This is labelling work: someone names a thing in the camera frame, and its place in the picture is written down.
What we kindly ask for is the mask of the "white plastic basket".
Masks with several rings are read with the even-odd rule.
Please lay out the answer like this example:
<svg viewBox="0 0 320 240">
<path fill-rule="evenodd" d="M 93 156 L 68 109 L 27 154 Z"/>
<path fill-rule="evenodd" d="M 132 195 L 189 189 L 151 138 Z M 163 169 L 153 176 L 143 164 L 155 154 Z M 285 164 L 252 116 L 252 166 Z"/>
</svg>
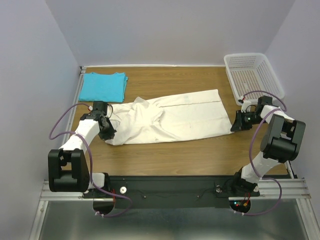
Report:
<svg viewBox="0 0 320 240">
<path fill-rule="evenodd" d="M 225 71 L 238 106 L 243 95 L 252 104 L 265 92 L 283 100 L 285 92 L 268 60 L 262 53 L 234 53 L 223 58 Z"/>
</svg>

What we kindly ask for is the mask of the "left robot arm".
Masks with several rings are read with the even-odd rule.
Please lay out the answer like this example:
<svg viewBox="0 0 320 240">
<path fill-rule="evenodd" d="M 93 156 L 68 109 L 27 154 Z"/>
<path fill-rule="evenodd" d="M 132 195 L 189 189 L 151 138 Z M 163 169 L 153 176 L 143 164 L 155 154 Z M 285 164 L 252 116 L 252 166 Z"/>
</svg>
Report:
<svg viewBox="0 0 320 240">
<path fill-rule="evenodd" d="M 48 183 L 52 192 L 80 192 L 94 189 L 100 197 L 111 193 L 111 184 L 106 173 L 93 173 L 93 158 L 89 150 L 92 140 L 99 136 L 103 141 L 112 140 L 116 130 L 110 117 L 113 107 L 104 101 L 86 105 L 89 112 L 81 116 L 75 131 L 66 131 L 57 136 L 49 134 L 54 140 L 70 134 L 70 138 L 59 148 L 48 153 Z"/>
</svg>

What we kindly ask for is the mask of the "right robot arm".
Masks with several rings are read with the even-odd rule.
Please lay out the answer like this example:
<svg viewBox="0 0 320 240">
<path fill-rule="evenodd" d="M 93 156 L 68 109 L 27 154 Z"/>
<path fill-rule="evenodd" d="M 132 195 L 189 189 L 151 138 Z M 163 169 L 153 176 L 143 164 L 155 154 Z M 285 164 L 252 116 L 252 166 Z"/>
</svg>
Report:
<svg viewBox="0 0 320 240">
<path fill-rule="evenodd" d="M 251 102 L 245 97 L 239 100 L 241 109 L 236 112 L 232 132 L 250 130 L 258 125 L 249 147 L 250 163 L 234 174 L 230 182 L 231 192 L 235 195 L 252 193 L 258 186 L 259 180 L 272 168 L 293 161 L 297 158 L 306 124 L 295 120 L 285 113 L 285 110 L 273 104 L 273 98 L 261 96 L 253 111 L 249 110 Z M 260 143 L 259 153 L 252 157 L 252 148 L 259 128 L 268 124 L 265 135 Z"/>
</svg>

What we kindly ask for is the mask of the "white t shirt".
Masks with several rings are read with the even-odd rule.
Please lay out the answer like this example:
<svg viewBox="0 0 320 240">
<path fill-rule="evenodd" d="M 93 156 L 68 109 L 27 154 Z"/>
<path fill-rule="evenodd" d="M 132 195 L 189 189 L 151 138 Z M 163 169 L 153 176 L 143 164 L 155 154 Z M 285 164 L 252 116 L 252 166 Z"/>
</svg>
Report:
<svg viewBox="0 0 320 240">
<path fill-rule="evenodd" d="M 231 134 L 231 121 L 216 89 L 114 104 L 112 146 L 183 142 Z"/>
</svg>

